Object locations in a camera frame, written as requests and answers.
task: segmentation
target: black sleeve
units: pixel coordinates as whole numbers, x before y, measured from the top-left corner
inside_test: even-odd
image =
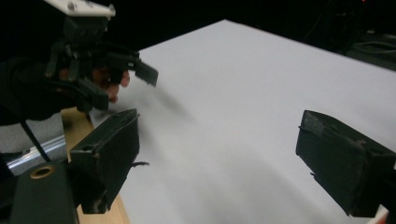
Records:
[[[45,69],[46,65],[27,58],[0,63],[0,125],[22,119],[48,119],[63,108],[76,105],[70,96],[49,91]]]

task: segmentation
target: white table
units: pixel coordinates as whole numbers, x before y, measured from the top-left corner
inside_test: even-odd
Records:
[[[141,151],[120,195],[137,223],[366,223],[295,154],[305,109],[396,148],[396,74],[229,21],[141,50],[109,113],[137,108]]]

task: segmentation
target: wooden surface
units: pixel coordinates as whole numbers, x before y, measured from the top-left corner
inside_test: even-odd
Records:
[[[65,109],[61,114],[66,148],[69,151],[93,130],[93,126],[86,114],[78,112],[75,108]],[[120,195],[111,205],[111,210],[103,215],[84,215],[79,206],[78,218],[81,224],[130,223]]]

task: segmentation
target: hand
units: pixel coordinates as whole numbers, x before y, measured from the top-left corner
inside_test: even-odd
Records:
[[[59,78],[66,78],[68,76],[68,69],[63,69],[59,73]],[[110,82],[110,69],[109,68],[100,68],[95,69],[92,72],[92,82],[102,88],[108,94],[108,101],[111,103],[116,103],[118,101],[117,94],[120,91],[120,85],[122,87],[128,87],[130,76],[128,71],[124,71],[122,73],[122,79],[119,84],[114,84]]]

